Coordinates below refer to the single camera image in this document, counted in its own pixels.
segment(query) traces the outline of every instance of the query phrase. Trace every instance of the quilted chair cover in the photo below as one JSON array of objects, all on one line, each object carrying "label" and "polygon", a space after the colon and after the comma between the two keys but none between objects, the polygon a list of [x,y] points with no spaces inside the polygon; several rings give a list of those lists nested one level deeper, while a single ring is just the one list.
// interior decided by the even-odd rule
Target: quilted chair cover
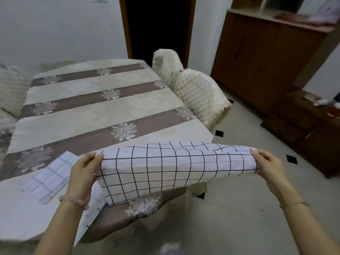
[{"label": "quilted chair cover", "polygon": [[184,71],[178,54],[171,49],[159,49],[153,54],[152,69],[171,90],[178,73]]},{"label": "quilted chair cover", "polygon": [[0,167],[10,145],[17,119],[0,109]]},{"label": "quilted chair cover", "polygon": [[19,117],[30,83],[16,66],[0,64],[0,108]]},{"label": "quilted chair cover", "polygon": [[186,69],[178,74],[174,93],[212,131],[231,103],[217,83],[205,73]]}]

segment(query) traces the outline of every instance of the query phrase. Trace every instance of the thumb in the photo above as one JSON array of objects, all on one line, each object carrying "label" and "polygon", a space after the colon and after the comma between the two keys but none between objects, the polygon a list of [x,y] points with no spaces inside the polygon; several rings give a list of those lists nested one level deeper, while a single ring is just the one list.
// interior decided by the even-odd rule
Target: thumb
[{"label": "thumb", "polygon": [[99,156],[96,156],[90,163],[87,164],[88,170],[95,173],[96,168],[100,165],[100,163],[103,161],[104,155],[100,154]]},{"label": "thumb", "polygon": [[257,153],[256,151],[252,151],[251,154],[253,158],[257,161],[257,164],[260,165],[261,167],[264,167],[267,160],[263,156],[261,156],[259,153]]}]

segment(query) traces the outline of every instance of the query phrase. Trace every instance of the dining table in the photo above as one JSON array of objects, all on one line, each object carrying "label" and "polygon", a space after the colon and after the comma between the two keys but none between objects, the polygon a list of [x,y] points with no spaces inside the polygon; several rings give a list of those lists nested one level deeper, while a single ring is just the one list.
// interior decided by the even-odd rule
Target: dining table
[{"label": "dining table", "polygon": [[[67,185],[46,205],[21,189],[65,151],[81,156],[113,146],[212,139],[143,60],[88,61],[36,75],[0,170],[0,239],[24,241],[46,230]],[[129,202],[105,205],[87,226],[84,242],[151,215],[186,191],[160,193],[153,210],[143,215],[129,212]]]}]

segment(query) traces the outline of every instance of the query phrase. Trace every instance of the person's left hand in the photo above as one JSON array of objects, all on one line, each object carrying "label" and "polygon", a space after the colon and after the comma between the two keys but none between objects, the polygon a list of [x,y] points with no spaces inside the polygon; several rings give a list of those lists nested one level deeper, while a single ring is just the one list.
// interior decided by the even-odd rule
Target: person's left hand
[{"label": "person's left hand", "polygon": [[80,158],[71,169],[65,195],[81,199],[88,204],[92,185],[96,181],[95,170],[103,158],[103,154],[96,157],[96,153],[88,153]]}]

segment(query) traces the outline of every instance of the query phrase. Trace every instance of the wooden cabinet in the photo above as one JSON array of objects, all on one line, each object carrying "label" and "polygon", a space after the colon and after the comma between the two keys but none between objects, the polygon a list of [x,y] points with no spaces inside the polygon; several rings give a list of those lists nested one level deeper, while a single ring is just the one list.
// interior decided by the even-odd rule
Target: wooden cabinet
[{"label": "wooden cabinet", "polygon": [[266,114],[326,35],[229,11],[211,76]]},{"label": "wooden cabinet", "polygon": [[304,90],[286,94],[261,124],[326,177],[340,171],[340,118],[330,117],[327,107],[304,100]]}]

